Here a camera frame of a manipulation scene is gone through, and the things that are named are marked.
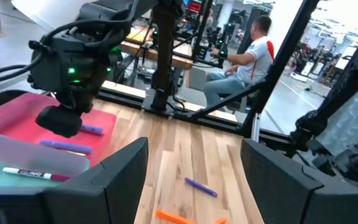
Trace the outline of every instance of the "white t-shirt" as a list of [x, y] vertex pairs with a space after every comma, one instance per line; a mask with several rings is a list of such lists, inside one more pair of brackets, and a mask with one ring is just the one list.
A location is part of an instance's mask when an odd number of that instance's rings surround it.
[[267, 75], [270, 65], [274, 61], [273, 43], [268, 37], [254, 40], [246, 53], [254, 56], [254, 62], [240, 66], [235, 74], [236, 78], [245, 84], [253, 85]]

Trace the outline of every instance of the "purple crayon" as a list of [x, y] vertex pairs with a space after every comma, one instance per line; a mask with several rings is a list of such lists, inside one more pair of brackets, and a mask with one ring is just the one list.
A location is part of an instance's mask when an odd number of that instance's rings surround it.
[[97, 135], [103, 134], [103, 128], [99, 128], [99, 127], [87, 125], [87, 124], [81, 125], [81, 131], [87, 132], [87, 133], [92, 133], [92, 134], [97, 134]]
[[201, 184], [201, 183], [198, 183], [197, 181], [195, 180], [192, 180], [190, 178], [187, 178], [185, 177], [185, 182], [187, 184], [190, 184], [191, 186], [197, 188], [198, 190], [202, 190], [203, 192], [209, 194], [210, 196], [212, 197], [217, 197], [218, 196], [218, 193], [216, 193], [215, 191], [207, 188], [205, 185]]
[[71, 152], [82, 153], [85, 155], [89, 155], [92, 153], [92, 147], [82, 146], [78, 144], [72, 144], [67, 142], [60, 141], [51, 141], [51, 140], [41, 140], [40, 144], [47, 147], [52, 147], [55, 149], [62, 149]]

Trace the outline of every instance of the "short hair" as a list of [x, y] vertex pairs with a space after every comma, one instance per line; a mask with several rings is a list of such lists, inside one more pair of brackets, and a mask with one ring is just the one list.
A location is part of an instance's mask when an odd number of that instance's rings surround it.
[[254, 21], [254, 24], [259, 28], [260, 31], [268, 33], [270, 26], [272, 25], [272, 19], [269, 16], [259, 16]]

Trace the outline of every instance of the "man's hand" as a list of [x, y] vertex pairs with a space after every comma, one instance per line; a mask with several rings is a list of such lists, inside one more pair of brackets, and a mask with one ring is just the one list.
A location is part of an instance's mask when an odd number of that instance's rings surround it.
[[225, 75], [225, 76], [233, 75], [234, 73], [237, 72], [238, 69], [239, 69], [239, 66], [238, 66], [238, 65], [232, 66], [231, 68], [227, 69], [227, 70], [224, 72], [224, 75]]
[[212, 49], [211, 55], [217, 57], [219, 55], [219, 49]]

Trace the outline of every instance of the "wooden table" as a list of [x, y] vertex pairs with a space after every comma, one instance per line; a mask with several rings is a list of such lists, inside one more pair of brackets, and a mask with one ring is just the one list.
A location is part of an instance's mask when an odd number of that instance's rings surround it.
[[[142, 90], [111, 82], [104, 84], [108, 86], [137, 96], [144, 94]], [[101, 100], [94, 104], [118, 118], [112, 147], [102, 153], [103, 157], [139, 137], [149, 139], [149, 165], [136, 224], [168, 224], [155, 217], [157, 208], [198, 224], [213, 224], [218, 218], [227, 218], [230, 224], [263, 223], [242, 167], [241, 136]], [[185, 177], [208, 185], [218, 198], [186, 185]]]
[[[131, 33], [127, 36], [127, 39], [132, 39], [135, 41], [142, 42], [146, 36], [146, 33], [147, 33], [146, 27], [136, 27], [134, 29], [132, 28]], [[152, 34], [152, 31], [149, 32], [148, 37], [146, 37], [146, 41], [151, 40], [151, 34]], [[177, 40], [174, 41], [174, 45], [176, 45], [178, 43], [179, 43], [179, 41], [177, 41]], [[132, 54], [132, 55], [136, 54], [139, 47], [140, 47], [140, 44], [135, 44], [135, 43], [128, 42], [128, 41], [123, 41], [123, 42], [121, 42], [121, 45], [120, 45], [120, 48], [123, 52]], [[173, 49], [173, 51], [176, 53], [179, 53], [179, 54], [187, 55], [189, 57], [191, 57], [191, 55], [193, 53], [190, 44], [182, 44], [182, 45], [178, 46], [177, 48]], [[143, 50], [140, 50], [138, 55], [143, 56]], [[158, 53], [156, 50], [150, 49], [146, 52], [145, 58], [156, 62], [158, 59]], [[187, 58], [183, 58], [183, 57], [174, 55], [172, 57], [172, 66], [175, 68], [189, 70], [193, 67], [193, 61], [190, 59], [187, 59]]]

